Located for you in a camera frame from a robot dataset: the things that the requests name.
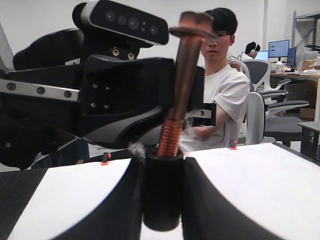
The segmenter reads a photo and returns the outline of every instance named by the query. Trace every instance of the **black cylindrical holder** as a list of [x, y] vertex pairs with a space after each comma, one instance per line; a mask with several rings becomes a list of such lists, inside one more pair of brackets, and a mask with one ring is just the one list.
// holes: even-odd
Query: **black cylindrical holder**
[[159, 232], [175, 229], [182, 210], [184, 156], [159, 157], [152, 148], [145, 156], [142, 212], [144, 224]]

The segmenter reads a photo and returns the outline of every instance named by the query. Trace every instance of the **depth camera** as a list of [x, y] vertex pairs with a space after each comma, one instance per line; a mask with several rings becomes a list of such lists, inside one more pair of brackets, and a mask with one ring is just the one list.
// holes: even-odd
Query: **depth camera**
[[152, 45], [166, 45], [169, 41], [168, 24], [164, 19], [110, 0], [88, 2], [81, 13], [81, 21], [87, 26]]

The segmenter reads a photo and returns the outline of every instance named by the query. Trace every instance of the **headphones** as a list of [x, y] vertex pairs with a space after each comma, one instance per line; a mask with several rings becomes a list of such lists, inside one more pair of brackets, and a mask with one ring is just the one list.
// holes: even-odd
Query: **headphones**
[[255, 44], [255, 47], [254, 47], [254, 49], [251, 50], [251, 52], [250, 52], [251, 55], [256, 53], [256, 50], [257, 50], [257, 47], [258, 47], [258, 45], [255, 42], [254, 42], [254, 44]]

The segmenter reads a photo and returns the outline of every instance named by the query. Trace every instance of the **copper bolt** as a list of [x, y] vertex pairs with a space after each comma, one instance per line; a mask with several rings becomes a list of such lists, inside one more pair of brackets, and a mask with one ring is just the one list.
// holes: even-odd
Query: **copper bolt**
[[174, 103], [165, 117], [157, 152], [159, 157], [177, 155], [200, 49], [206, 38], [215, 38], [212, 24], [210, 16], [186, 11], [180, 16], [179, 26], [169, 29], [172, 35], [180, 37], [180, 44], [176, 57]]

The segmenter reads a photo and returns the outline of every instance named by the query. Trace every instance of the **black hair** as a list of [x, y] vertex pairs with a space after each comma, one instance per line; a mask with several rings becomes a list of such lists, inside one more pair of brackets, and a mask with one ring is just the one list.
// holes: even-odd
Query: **black hair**
[[260, 45], [256, 44], [254, 41], [253, 42], [250, 42], [248, 43], [248, 45], [245, 47], [245, 54], [249, 54], [252, 50], [255, 50], [255, 51], [260, 51], [261, 47]]
[[205, 13], [213, 17], [212, 30], [214, 32], [226, 32], [229, 35], [236, 33], [238, 20], [235, 13], [230, 9], [218, 7], [212, 10], [207, 10]]

